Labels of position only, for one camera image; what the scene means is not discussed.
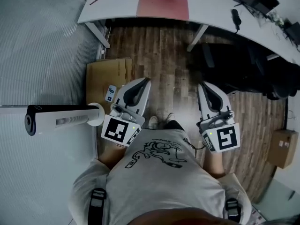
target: person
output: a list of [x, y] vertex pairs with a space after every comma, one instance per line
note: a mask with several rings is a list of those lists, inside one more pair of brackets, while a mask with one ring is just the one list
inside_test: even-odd
[[[90, 225], [91, 193], [103, 188], [103, 214], [93, 215], [95, 224], [246, 224], [251, 203], [236, 176], [225, 174], [222, 153], [206, 149], [201, 167], [193, 148], [173, 113], [162, 130], [152, 116], [149, 129], [142, 129], [129, 147], [111, 146], [74, 182], [73, 219]], [[241, 208], [236, 222], [226, 210], [232, 198]]]

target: curved desk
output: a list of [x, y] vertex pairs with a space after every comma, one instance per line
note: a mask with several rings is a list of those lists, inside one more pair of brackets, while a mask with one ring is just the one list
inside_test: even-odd
[[[78, 23], [85, 23], [100, 42], [109, 48], [110, 45], [103, 34], [94, 25], [94, 21], [137, 17], [136, 11], [139, 0], [87, 0], [80, 14]], [[233, 0], [187, 0], [189, 22], [201, 24], [194, 40], [188, 46], [191, 51], [208, 26], [221, 28], [235, 33], [231, 9], [238, 3]], [[270, 49], [285, 60], [300, 65], [300, 52], [293, 44], [285, 39], [281, 29], [273, 23], [260, 26], [257, 18], [253, 17], [243, 6], [235, 7], [238, 10], [242, 24], [239, 35], [248, 38]]]

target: parquet floor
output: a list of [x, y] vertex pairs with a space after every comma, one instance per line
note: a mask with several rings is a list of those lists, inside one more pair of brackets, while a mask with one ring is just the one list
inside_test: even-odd
[[[200, 119], [196, 86], [200, 73], [186, 66], [197, 62], [197, 48], [186, 52], [198, 25], [164, 19], [120, 19], [111, 23], [111, 48], [106, 58], [133, 59], [135, 77], [152, 80], [146, 118], [156, 114], [163, 121], [171, 112], [187, 131], [196, 147], [202, 146], [196, 123]], [[209, 28], [201, 42], [234, 43], [243, 38]], [[241, 147], [224, 152], [227, 172], [235, 172], [253, 202], [266, 189], [274, 166], [266, 162], [273, 130], [283, 127], [284, 101], [270, 101], [260, 94], [237, 92], [230, 95], [235, 120], [240, 123]], [[204, 152], [197, 157], [203, 160]]]

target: white sneaker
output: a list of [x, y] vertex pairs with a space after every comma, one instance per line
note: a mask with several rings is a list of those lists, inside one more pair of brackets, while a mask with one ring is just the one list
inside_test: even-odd
[[175, 115], [174, 115], [174, 113], [170, 113], [170, 114], [167, 116], [166, 123], [168, 123], [169, 121], [172, 121], [172, 120], [175, 120]]
[[149, 123], [148, 123], [148, 128], [153, 129], [153, 130], [158, 129], [158, 118], [157, 118], [157, 116], [152, 116], [150, 118]]

